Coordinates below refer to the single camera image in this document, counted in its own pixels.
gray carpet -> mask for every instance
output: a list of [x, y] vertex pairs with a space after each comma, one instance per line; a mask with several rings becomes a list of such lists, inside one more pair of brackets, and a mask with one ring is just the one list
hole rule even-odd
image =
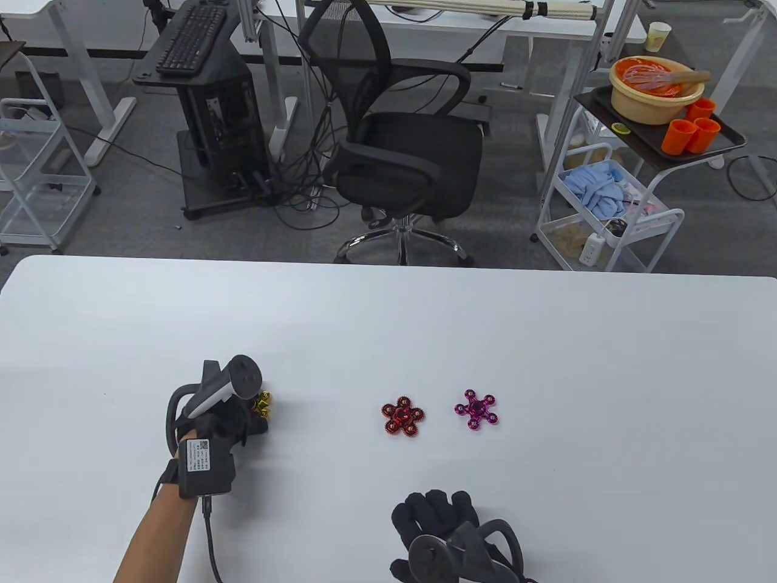
[[[725, 16], [740, 16], [741, 2], [661, 2], [656, 10], [643, 9], [646, 22], [663, 19], [674, 27], [673, 34], [699, 67], [719, 74], [745, 31], [743, 25], [724, 26]], [[766, 25], [774, 38], [777, 25]], [[777, 157], [775, 128], [777, 111], [777, 54], [769, 51], [768, 41], [755, 59], [743, 84], [726, 109], [726, 119], [746, 134], [753, 152]], [[541, 79], [552, 89], [557, 82], [560, 63], [559, 45], [542, 41], [535, 45], [546, 55], [548, 66]], [[513, 39], [509, 51], [525, 56], [525, 41]], [[267, 102], [261, 67], [256, 67], [256, 84], [262, 104]], [[499, 75], [476, 74], [470, 98], [483, 88], [498, 85]], [[300, 91], [296, 68], [284, 70], [284, 85], [289, 94]], [[13, 89], [2, 85], [2, 94]], [[77, 84], [67, 85], [68, 106], [63, 114], [71, 126], [98, 131], [99, 126]], [[184, 129], [178, 99], [164, 94], [145, 93], [129, 83], [109, 86], [114, 99], [135, 95], [138, 105], [122, 130], [117, 144], [155, 162], [179, 168], [175, 133]], [[424, 87], [384, 98], [378, 109], [414, 110], [432, 97], [437, 86]], [[491, 112], [491, 137], [484, 145], [483, 166], [472, 207], [460, 218], [440, 225], [439, 229], [457, 239], [476, 258], [478, 267], [514, 269], [557, 269], [554, 259], [541, 244], [528, 241], [538, 213], [536, 175], [541, 170], [534, 113], [542, 105], [516, 102], [514, 106], [494, 107]], [[269, 115], [262, 105], [262, 113]], [[294, 130], [287, 142], [289, 155], [305, 149], [307, 123], [299, 111]], [[90, 138], [74, 133], [82, 151]], [[175, 174], [154, 168], [112, 148], [94, 169], [103, 189], [95, 197], [75, 228], [64, 251], [74, 255], [122, 257], [175, 257], [219, 260], [330, 262], [340, 244], [365, 229], [359, 209], [345, 207], [335, 224], [325, 229], [297, 232], [283, 226], [270, 209], [248, 208], [223, 215], [186, 221], [179, 207], [183, 203], [181, 180]], [[649, 177], [645, 171], [641, 177]], [[755, 178], [742, 165], [734, 179], [751, 196], [763, 193]], [[772, 202], [753, 203], [740, 199], [730, 189], [724, 171], [707, 166], [682, 170], [666, 179], [658, 194], [670, 206], [685, 210], [686, 218], [656, 271], [700, 274], [777, 274], [777, 210]], [[288, 209], [283, 216], [295, 225], [310, 227], [328, 222], [333, 210], [320, 208], [308, 214]], [[429, 229], [436, 229], [431, 222]], [[454, 266], [455, 257], [433, 243], [414, 242], [411, 262], [419, 265]], [[647, 253], [652, 243], [638, 251]], [[14, 266], [32, 253], [47, 253], [41, 248], [11, 247], [0, 258], [0, 283]], [[355, 250], [350, 257], [357, 263], [392, 264], [393, 241], [371, 243]]]

black mesh chair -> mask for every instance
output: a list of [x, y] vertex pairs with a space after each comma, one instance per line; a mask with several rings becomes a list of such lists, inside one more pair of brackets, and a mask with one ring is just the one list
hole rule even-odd
[[[410, 236], [441, 243], [472, 258], [453, 239], [416, 228], [423, 216], [436, 222], [469, 208], [480, 169], [483, 134], [473, 122], [447, 114], [469, 91], [469, 71], [458, 63], [392, 59], [383, 30], [365, 0], [323, 0], [299, 35], [311, 63], [320, 67], [343, 106], [347, 137], [327, 166], [327, 183], [348, 201], [372, 208], [385, 219], [371, 231], [346, 241], [335, 263], [349, 263], [356, 245], [395, 236], [399, 264], [407, 265]], [[397, 82], [425, 75], [448, 75], [458, 88], [435, 114], [368, 113], [375, 100]]]

red fidget spinner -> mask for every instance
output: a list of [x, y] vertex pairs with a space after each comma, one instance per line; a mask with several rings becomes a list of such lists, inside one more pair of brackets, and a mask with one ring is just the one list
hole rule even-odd
[[406, 396], [398, 398], [396, 405], [387, 403], [381, 410], [388, 417], [386, 431], [391, 435], [402, 429], [402, 432], [408, 437], [415, 437], [418, 433], [416, 421], [421, 421], [424, 418], [423, 411], [418, 407], [413, 407], [413, 402]]
[[490, 413], [488, 408], [494, 405], [497, 400], [493, 398], [493, 395], [486, 395], [483, 400], [478, 400], [475, 391], [472, 389], [466, 390], [464, 396], [467, 398], [468, 403], [466, 405], [456, 405], [455, 411], [459, 415], [469, 415], [469, 421], [467, 426], [472, 430], [480, 429], [480, 420], [485, 419], [492, 425], [499, 423], [499, 417], [495, 413]]

gold fidget spinner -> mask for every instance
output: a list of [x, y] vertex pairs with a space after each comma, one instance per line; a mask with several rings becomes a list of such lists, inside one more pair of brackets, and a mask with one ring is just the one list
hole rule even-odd
[[262, 391], [254, 400], [251, 411], [261, 417], [262, 419], [270, 419], [270, 403], [273, 400], [273, 396], [270, 391]]

hand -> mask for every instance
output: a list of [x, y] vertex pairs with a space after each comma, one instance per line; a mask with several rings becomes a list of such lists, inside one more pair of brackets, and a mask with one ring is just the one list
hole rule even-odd
[[[448, 496], [442, 490], [429, 490], [426, 496], [414, 492], [394, 508], [391, 520], [406, 549], [422, 534], [431, 534], [446, 540], [465, 522], [471, 522], [476, 528], [480, 526], [472, 499], [464, 491], [453, 494], [451, 503], [448, 503]], [[491, 558], [513, 569], [510, 561], [499, 549], [491, 544], [487, 546]], [[410, 573], [409, 563], [404, 559], [395, 560], [389, 569], [394, 578], [402, 583], [418, 583]]]

